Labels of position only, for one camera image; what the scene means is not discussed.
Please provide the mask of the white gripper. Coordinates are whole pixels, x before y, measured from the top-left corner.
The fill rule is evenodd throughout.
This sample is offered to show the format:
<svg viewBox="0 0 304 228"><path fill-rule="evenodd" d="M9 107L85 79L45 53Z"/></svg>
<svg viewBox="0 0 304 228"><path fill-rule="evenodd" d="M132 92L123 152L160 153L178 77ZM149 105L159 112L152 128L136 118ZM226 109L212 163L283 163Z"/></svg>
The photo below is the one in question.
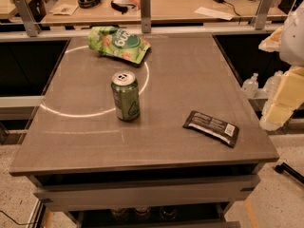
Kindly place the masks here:
<svg viewBox="0 0 304 228"><path fill-rule="evenodd" d="M304 4L292 11L283 28L276 29L258 48L279 52L280 59L292 65L275 83L275 95L264 105L259 121L262 129L275 131L304 104Z"/></svg>

